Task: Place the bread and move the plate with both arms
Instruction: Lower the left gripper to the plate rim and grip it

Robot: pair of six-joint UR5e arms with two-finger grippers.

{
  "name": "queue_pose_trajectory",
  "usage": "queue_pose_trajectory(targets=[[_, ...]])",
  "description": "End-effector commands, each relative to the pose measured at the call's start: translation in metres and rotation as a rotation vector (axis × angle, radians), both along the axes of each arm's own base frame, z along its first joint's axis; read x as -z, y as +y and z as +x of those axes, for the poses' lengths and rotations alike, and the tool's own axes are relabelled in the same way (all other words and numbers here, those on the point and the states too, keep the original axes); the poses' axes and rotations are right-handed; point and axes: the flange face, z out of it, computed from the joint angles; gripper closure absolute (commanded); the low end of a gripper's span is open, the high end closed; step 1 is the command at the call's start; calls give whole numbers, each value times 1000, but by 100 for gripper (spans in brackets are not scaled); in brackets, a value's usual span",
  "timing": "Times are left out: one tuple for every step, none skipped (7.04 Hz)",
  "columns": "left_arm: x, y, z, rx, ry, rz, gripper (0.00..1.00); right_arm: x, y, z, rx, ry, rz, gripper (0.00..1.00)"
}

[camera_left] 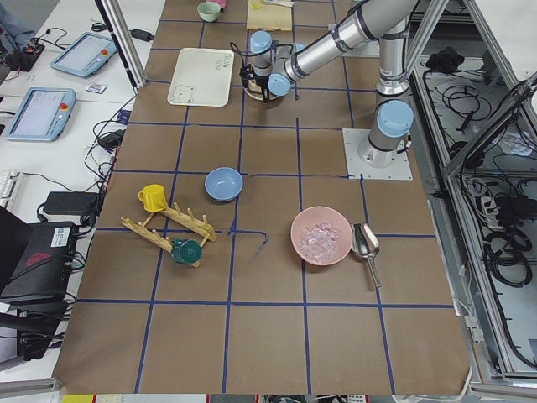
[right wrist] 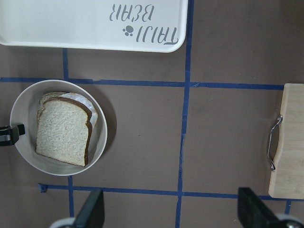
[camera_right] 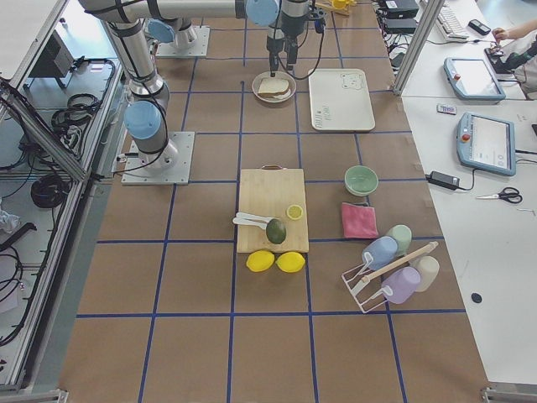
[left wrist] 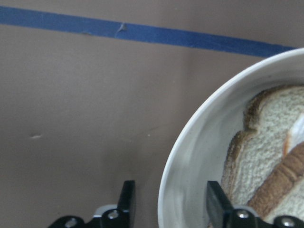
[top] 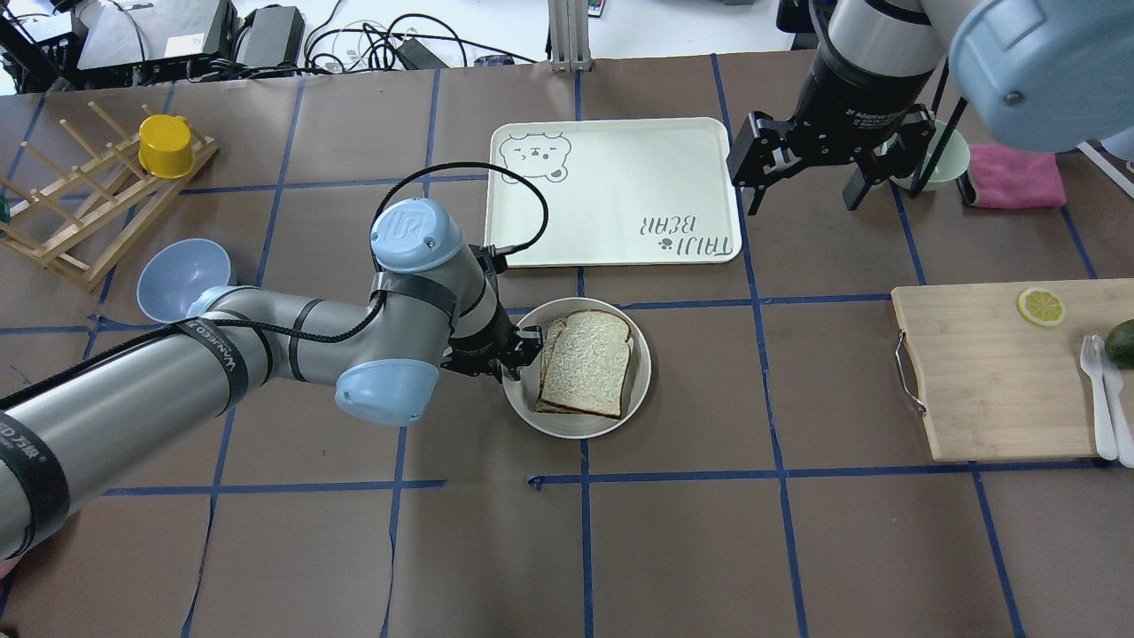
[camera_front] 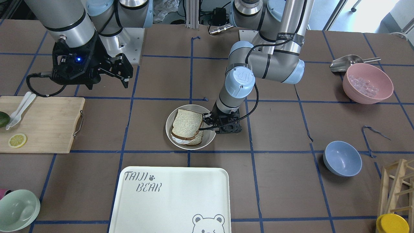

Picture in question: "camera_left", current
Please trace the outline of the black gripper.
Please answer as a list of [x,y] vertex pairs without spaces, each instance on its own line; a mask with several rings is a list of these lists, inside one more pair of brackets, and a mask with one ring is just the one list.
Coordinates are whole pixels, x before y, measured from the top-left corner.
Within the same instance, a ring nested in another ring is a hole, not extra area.
[[255,80],[263,90],[263,102],[269,101],[269,76],[271,65],[257,66],[252,64],[243,65],[240,69],[242,86],[249,87],[249,81]]

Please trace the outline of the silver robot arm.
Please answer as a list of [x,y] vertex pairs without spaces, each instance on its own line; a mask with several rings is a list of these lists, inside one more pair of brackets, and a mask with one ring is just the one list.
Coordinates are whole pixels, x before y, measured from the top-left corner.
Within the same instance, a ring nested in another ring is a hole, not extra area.
[[252,98],[269,102],[286,96],[291,87],[334,59],[358,46],[379,45],[374,122],[357,147],[358,156],[373,168],[389,166],[409,134],[414,112],[409,105],[407,42],[415,1],[369,0],[356,3],[346,17],[308,45],[282,43],[258,30],[250,35],[250,50],[241,52],[240,77]]

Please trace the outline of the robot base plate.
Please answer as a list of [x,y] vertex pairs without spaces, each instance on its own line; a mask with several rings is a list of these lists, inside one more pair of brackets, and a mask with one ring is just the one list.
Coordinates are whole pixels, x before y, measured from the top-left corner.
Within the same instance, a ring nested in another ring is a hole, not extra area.
[[396,150],[380,151],[369,142],[369,129],[342,130],[347,175],[351,179],[412,181],[408,153],[400,141]]

